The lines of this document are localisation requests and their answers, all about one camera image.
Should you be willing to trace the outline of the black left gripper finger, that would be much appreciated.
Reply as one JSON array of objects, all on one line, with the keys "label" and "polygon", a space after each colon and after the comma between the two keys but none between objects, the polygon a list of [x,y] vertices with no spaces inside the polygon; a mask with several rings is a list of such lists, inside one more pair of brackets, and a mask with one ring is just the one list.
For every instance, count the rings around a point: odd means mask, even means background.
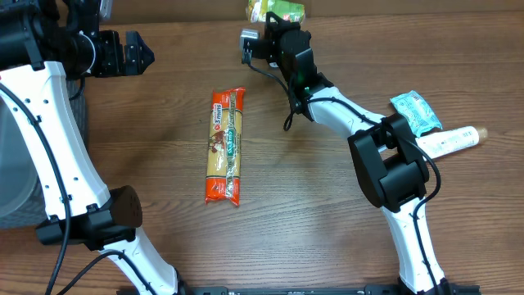
[{"label": "black left gripper finger", "polygon": [[154,52],[145,44],[137,31],[125,33],[126,45],[124,46],[126,61],[154,61]]},{"label": "black left gripper finger", "polygon": [[155,61],[154,57],[127,57],[124,64],[124,75],[134,76],[142,75],[146,68]]}]

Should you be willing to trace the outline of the orange spaghetti packet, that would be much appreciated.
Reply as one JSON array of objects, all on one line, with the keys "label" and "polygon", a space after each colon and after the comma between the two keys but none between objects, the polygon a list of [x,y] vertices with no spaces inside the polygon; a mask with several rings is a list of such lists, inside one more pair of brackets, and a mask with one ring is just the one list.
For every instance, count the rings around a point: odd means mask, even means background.
[{"label": "orange spaghetti packet", "polygon": [[240,205],[242,112],[246,89],[213,92],[207,145],[205,202]]}]

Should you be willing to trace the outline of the light blue wipes packet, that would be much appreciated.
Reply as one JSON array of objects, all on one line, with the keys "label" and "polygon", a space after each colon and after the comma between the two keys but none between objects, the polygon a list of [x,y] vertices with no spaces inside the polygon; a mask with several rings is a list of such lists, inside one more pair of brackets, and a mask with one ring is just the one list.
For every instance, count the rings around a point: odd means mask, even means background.
[{"label": "light blue wipes packet", "polygon": [[431,106],[416,91],[402,93],[391,98],[390,101],[395,110],[406,118],[416,137],[421,137],[434,129],[443,128]]}]

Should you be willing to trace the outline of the white tube with gold cap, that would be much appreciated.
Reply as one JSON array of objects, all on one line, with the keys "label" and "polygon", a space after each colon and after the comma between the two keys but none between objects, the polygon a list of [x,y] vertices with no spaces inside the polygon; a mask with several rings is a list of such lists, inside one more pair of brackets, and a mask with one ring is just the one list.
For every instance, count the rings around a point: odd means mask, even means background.
[{"label": "white tube with gold cap", "polygon": [[466,148],[472,148],[487,139],[487,128],[464,126],[425,135],[416,138],[416,142],[431,159],[436,159]]}]

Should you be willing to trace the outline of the green snack packet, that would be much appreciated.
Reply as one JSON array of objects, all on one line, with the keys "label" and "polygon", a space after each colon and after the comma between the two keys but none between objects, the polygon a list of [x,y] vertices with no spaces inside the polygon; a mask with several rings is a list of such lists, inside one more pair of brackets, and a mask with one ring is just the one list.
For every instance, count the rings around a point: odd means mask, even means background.
[{"label": "green snack packet", "polygon": [[285,0],[249,0],[246,8],[247,19],[251,23],[265,22],[266,15],[274,12],[278,17],[292,22],[302,22],[305,18],[303,4]]}]

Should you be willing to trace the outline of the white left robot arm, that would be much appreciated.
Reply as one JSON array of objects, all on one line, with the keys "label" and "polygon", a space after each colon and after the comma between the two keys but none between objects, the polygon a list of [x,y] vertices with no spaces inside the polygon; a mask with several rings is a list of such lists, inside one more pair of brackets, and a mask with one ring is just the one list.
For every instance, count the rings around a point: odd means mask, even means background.
[{"label": "white left robot arm", "polygon": [[138,294],[188,294],[178,271],[142,227],[136,191],[108,188],[95,170],[71,109],[71,80],[141,75],[155,60],[140,34],[124,39],[100,24],[104,0],[68,1],[65,25],[54,1],[1,4],[1,97],[9,107],[40,184],[47,218],[45,245],[83,244],[112,260]]}]

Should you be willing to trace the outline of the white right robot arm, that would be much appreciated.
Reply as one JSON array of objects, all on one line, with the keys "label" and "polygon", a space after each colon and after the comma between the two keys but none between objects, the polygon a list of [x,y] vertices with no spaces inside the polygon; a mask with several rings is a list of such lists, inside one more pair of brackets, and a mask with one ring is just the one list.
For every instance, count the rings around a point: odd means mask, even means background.
[{"label": "white right robot arm", "polygon": [[303,115],[346,138],[360,189],[382,210],[400,262],[400,288],[405,294],[444,294],[445,275],[431,243],[425,216],[430,175],[441,185],[438,168],[416,143],[400,114],[381,116],[350,99],[314,64],[311,34],[270,11],[264,36],[242,37],[242,60],[265,59],[282,75],[291,116]]}]

